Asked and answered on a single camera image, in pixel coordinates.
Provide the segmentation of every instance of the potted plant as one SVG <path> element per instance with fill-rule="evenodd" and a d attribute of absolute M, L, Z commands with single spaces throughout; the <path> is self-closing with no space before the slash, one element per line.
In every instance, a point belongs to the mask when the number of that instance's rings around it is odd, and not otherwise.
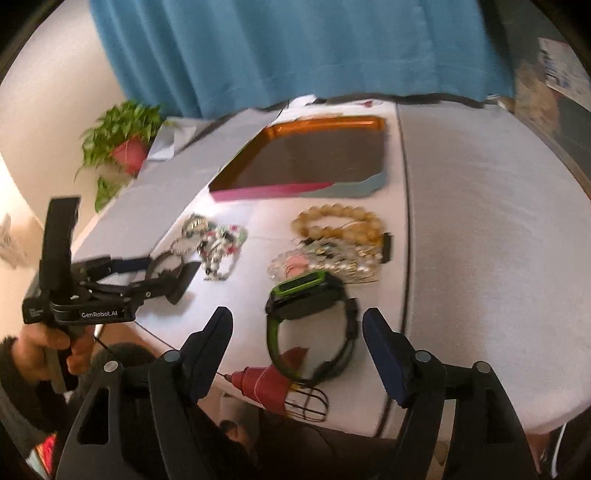
<path fill-rule="evenodd" d="M 97 119 L 95 126 L 84 132 L 80 169 L 115 166 L 135 177 L 160 125 L 160 106 L 147 106 L 132 100 L 114 106 Z M 125 183 L 109 182 L 101 176 L 95 210 L 100 211 Z"/>

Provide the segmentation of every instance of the bracelet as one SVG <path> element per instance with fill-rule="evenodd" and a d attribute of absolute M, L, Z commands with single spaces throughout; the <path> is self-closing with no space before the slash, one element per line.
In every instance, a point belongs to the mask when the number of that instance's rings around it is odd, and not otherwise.
<path fill-rule="evenodd" d="M 308 226 L 308 221 L 327 216 L 351 218 L 355 223 L 346 228 Z M 340 203 L 335 203 L 322 207 L 313 206 L 301 212 L 298 218 L 292 221 L 291 228 L 298 235 L 312 240 L 342 238 L 352 244 L 378 245 L 384 231 L 384 223 L 375 213 L 367 212 L 363 207 L 343 207 Z"/>
<path fill-rule="evenodd" d="M 382 261 L 379 245 L 355 245 L 343 239 L 321 238 L 302 242 L 297 249 L 273 259 L 269 276 L 282 282 L 308 272 L 326 270 L 344 283 L 367 283 L 379 278 Z"/>
<path fill-rule="evenodd" d="M 151 262 L 150 265 L 148 266 L 148 268 L 146 269 L 146 280 L 150 280 L 152 278 L 156 278 L 157 275 L 159 275 L 161 272 L 158 271 L 157 269 L 165 262 L 167 261 L 169 258 L 171 257 L 176 257 L 178 258 L 178 263 L 179 265 L 176 266 L 176 268 L 165 268 L 164 270 L 176 270 L 179 269 L 179 267 L 183 267 L 183 265 L 185 264 L 184 258 L 182 255 L 177 255 L 174 252 L 170 251 L 170 250 L 166 250 L 166 252 L 162 252 L 159 256 L 157 256 L 156 258 L 154 258 Z"/>
<path fill-rule="evenodd" d="M 226 280 L 235 267 L 242 244 L 248 233 L 239 225 L 218 225 L 203 215 L 192 213 L 183 223 L 181 237 L 175 239 L 168 251 L 161 254 L 153 262 L 150 277 L 155 269 L 170 257 L 179 257 L 181 264 L 194 253 L 198 253 L 205 271 L 205 280 Z M 189 246 L 181 248 L 181 242 Z M 220 273 L 220 263 L 224 257 L 233 256 L 228 271 Z"/>

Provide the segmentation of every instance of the green leaves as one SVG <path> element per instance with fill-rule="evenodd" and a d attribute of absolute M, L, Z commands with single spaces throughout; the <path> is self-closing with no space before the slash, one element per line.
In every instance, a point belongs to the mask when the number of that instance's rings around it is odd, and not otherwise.
<path fill-rule="evenodd" d="M 105 180 L 104 177 L 100 176 L 99 181 L 97 182 L 97 192 L 96 192 L 96 199 L 95 199 L 95 212 L 99 213 L 107 203 L 111 201 L 117 192 L 123 188 L 126 183 L 113 183 Z"/>
<path fill-rule="evenodd" d="M 82 134 L 82 166 L 80 168 L 117 166 L 118 163 L 111 156 L 111 152 L 116 147 L 132 137 L 137 137 L 146 145 L 150 145 L 161 125 L 159 105 L 148 106 L 127 100 L 121 105 L 113 106 L 98 117 L 95 126 L 88 128 Z M 123 184 L 110 183 L 103 177 L 99 177 L 95 210 L 99 212 L 122 186 Z"/>

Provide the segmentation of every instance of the black watch strap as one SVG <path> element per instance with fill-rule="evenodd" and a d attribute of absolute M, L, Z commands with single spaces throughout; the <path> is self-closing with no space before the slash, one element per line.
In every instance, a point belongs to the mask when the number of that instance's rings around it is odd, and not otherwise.
<path fill-rule="evenodd" d="M 314 387 L 319 383 L 329 380 L 331 378 L 338 377 L 349 365 L 353 352 L 355 350 L 355 340 L 359 336 L 359 322 L 358 314 L 359 308 L 357 306 L 357 300 L 344 298 L 345 314 L 347 318 L 347 327 L 345 330 L 345 342 L 339 352 L 335 355 L 332 360 L 322 362 L 311 378 L 304 378 L 300 373 L 294 369 L 291 365 L 286 364 L 281 359 L 279 352 L 279 325 L 282 322 L 277 316 L 267 316 L 267 350 L 271 361 L 277 370 L 286 378 L 292 380 L 292 382 L 298 383 L 305 387 Z"/>

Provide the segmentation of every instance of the digital watch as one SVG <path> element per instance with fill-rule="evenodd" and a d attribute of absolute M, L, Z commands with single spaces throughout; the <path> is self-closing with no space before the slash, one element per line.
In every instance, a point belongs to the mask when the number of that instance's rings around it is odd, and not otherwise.
<path fill-rule="evenodd" d="M 322 312 L 338 301 L 345 304 L 345 343 L 332 360 L 322 362 L 316 368 L 311 378 L 303 378 L 281 359 L 278 343 L 279 325 L 283 320 L 297 320 Z M 338 377 L 349 364 L 359 334 L 357 301 L 347 296 L 345 285 L 334 275 L 319 270 L 280 283 L 271 290 L 265 311 L 267 349 L 273 365 L 283 376 L 306 387 L 313 387 L 320 382 Z"/>

